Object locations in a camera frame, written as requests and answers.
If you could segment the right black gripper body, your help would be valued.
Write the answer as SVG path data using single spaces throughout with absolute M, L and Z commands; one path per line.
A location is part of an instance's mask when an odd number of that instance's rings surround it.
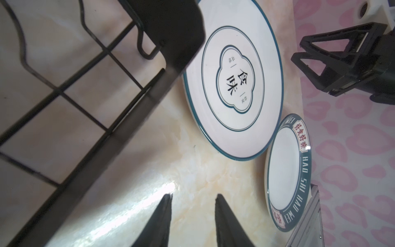
M 368 43 L 366 55 L 359 55 L 346 82 L 329 91 L 331 96 L 340 96 L 352 89 L 370 93 L 369 99 L 375 103 L 395 104 L 395 31 L 378 35 L 368 41 L 367 35 L 356 35 L 350 40 L 345 51 L 357 52 Z

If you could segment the white plate blue clover outline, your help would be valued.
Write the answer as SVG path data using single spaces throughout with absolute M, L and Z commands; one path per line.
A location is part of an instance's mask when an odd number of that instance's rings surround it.
M 257 1 L 198 1 L 206 38 L 183 80 L 192 116 L 221 154 L 248 161 L 278 130 L 284 95 L 274 30 Z

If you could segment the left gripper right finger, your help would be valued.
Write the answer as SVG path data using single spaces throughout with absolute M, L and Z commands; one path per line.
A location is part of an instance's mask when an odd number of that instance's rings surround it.
M 222 194 L 216 197 L 215 223 L 218 247 L 254 247 Z

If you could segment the white plate dark lettered rim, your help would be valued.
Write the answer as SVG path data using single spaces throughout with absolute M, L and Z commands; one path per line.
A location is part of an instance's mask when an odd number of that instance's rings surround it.
M 309 201 L 312 147 L 307 126 L 297 114 L 287 115 L 268 150 L 265 165 L 265 198 L 274 225 L 291 231 Z

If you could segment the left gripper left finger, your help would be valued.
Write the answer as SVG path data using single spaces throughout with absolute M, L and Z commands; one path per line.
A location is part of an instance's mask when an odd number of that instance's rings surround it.
M 165 194 L 133 247 L 167 247 L 172 218 L 172 194 Z

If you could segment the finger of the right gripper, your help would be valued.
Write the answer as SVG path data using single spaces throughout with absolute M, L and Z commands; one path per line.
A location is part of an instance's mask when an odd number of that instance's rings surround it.
M 313 60 L 321 62 L 325 65 L 323 71 L 318 74 L 304 60 Z M 347 76 L 347 72 L 339 71 L 338 62 L 335 67 L 330 67 L 320 57 L 309 54 L 308 52 L 296 52 L 291 57 L 291 61 L 304 73 L 304 75 L 312 82 L 312 84 L 320 91 L 325 93 L 345 93 L 355 88 L 355 81 Z
M 329 33 L 305 36 L 300 46 L 312 55 L 323 55 L 334 60 L 351 62 L 360 56 L 368 55 L 386 29 L 386 24 L 370 22 Z M 347 45 L 343 50 L 325 50 L 321 47 L 325 43 L 334 41 L 346 41 Z

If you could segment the black wire dish rack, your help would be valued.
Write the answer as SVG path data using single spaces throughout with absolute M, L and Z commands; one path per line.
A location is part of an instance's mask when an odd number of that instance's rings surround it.
M 1 1 L 1 246 L 77 231 L 203 37 L 196 1 Z

